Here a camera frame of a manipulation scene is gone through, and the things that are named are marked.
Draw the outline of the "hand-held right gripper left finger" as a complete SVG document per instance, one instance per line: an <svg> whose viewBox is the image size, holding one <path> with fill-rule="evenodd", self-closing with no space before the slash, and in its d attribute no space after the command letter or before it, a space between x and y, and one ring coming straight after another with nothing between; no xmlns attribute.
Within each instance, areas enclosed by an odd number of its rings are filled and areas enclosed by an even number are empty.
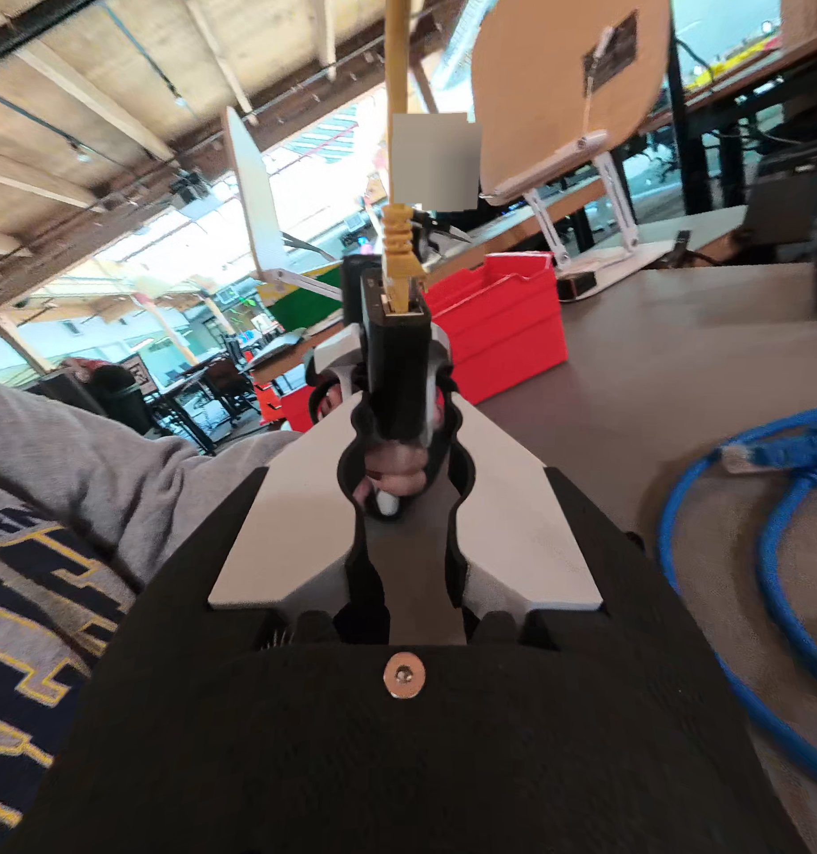
<svg viewBox="0 0 817 854"><path fill-rule="evenodd" d="M344 398L272 459L209 593L213 609L263 607L298 617L384 606L353 497L364 469L355 423L363 403L362 392Z"/></svg>

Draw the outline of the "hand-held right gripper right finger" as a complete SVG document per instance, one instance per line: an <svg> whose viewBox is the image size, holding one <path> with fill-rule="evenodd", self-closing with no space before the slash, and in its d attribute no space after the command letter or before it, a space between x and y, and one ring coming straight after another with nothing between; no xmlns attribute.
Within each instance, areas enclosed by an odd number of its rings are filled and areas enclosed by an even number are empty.
<svg viewBox="0 0 817 854"><path fill-rule="evenodd" d="M461 394L447 402L445 578L472 613L595 612L603 598L542 461Z"/></svg>

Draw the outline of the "black ethernet port adapter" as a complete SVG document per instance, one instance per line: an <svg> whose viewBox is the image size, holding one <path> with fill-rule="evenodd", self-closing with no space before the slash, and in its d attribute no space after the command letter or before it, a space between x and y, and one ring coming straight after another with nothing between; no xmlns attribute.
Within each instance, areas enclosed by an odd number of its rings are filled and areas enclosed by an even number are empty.
<svg viewBox="0 0 817 854"><path fill-rule="evenodd" d="M392 311L385 297L382 265L363 266L361 324L373 423L385 441L427 447L434 432L432 315L417 285L409 287L406 313Z"/></svg>

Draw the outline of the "red plastic bin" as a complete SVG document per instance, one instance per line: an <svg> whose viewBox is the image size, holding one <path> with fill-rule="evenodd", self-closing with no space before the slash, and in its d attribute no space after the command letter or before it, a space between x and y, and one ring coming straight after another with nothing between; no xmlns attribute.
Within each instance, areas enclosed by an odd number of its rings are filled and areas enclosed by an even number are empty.
<svg viewBox="0 0 817 854"><path fill-rule="evenodd" d="M427 291L449 340L453 379L472 405L567 361L553 261L550 252L489 254Z"/></svg>

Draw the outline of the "person's left forearm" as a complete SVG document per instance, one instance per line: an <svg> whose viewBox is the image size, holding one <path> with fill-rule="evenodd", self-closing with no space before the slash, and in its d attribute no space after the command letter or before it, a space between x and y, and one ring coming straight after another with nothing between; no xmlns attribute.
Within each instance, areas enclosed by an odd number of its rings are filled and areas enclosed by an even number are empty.
<svg viewBox="0 0 817 854"><path fill-rule="evenodd" d="M0 384L0 545L56 523L136 589L256 469L301 435L267 432L203 456Z"/></svg>

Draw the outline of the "person's left hand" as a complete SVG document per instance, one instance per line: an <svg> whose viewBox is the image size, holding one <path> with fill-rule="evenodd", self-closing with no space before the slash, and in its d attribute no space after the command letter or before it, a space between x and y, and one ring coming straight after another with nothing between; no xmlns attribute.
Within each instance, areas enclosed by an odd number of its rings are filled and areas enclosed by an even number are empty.
<svg viewBox="0 0 817 854"><path fill-rule="evenodd" d="M416 444L397 442L367 443L365 475L354 489L354 500L362 505L374 490L397 498L413 497L424 491L428 450Z"/></svg>

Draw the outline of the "green bin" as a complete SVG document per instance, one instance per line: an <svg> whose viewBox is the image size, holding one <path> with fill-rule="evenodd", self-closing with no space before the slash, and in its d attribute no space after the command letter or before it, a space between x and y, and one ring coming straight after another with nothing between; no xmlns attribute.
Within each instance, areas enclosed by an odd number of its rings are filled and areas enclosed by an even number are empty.
<svg viewBox="0 0 817 854"><path fill-rule="evenodd" d="M341 266L337 263L307 273L320 283L340 289ZM287 332L307 329L342 310L342 299L331 299L304 288L288 290L268 307L268 312Z"/></svg>

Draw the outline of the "white board on stand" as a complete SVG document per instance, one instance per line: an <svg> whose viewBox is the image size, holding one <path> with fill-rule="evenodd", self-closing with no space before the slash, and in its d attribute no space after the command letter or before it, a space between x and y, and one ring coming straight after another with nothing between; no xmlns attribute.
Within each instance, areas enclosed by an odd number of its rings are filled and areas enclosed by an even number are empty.
<svg viewBox="0 0 817 854"><path fill-rule="evenodd" d="M292 286L341 302L342 291L338 286L289 269L287 249L313 253L329 263L337 263L338 259L280 229L270 176L262 154L243 120L231 107L226 108L222 116L222 131L225 151L237 180L256 279L278 288L280 295Z"/></svg>

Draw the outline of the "black trash bin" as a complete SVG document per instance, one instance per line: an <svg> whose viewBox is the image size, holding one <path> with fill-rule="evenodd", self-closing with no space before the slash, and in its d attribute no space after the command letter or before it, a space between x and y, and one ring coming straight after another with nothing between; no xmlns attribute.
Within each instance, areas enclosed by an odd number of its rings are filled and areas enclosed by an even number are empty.
<svg viewBox="0 0 817 854"><path fill-rule="evenodd" d="M155 427L155 420L134 375L116 364L96 364L90 369L86 384L105 414L117 423L147 436Z"/></svg>

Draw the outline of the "person's printed grey sweatshirt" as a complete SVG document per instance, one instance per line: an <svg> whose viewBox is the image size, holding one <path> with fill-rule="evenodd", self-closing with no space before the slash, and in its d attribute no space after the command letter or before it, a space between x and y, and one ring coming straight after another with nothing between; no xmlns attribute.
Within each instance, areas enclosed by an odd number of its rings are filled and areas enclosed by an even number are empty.
<svg viewBox="0 0 817 854"><path fill-rule="evenodd" d="M135 599L71 528L0 489L0 846L32 806Z"/></svg>

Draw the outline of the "white board stand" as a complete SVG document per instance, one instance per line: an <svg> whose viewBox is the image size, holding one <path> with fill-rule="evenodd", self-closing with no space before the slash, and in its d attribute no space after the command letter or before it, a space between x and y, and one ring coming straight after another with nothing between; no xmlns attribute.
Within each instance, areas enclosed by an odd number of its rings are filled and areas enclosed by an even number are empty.
<svg viewBox="0 0 817 854"><path fill-rule="evenodd" d="M592 248L573 258L564 247L547 208L539 198L538 187L586 162L591 162L598 171L620 228L621 245L609 249ZM640 239L638 225L622 188L621 177L609 153L609 133L606 130L582 133L580 137L563 145L537 165L499 182L492 189L484 189L482 197L498 207L516 197L524 198L547 241L556 264L556 275L558 271L563 274L587 271L596 273L598 286L588 298L658 261L674 247L672 240L644 242Z"/></svg>

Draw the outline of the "wooden board with black tag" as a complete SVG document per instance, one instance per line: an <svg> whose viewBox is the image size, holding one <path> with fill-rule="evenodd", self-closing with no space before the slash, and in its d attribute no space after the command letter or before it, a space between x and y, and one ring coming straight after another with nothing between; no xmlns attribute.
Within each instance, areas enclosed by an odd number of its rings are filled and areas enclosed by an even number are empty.
<svg viewBox="0 0 817 854"><path fill-rule="evenodd" d="M668 1L500 1L471 52L480 182L496 207L639 131L668 65Z"/></svg>

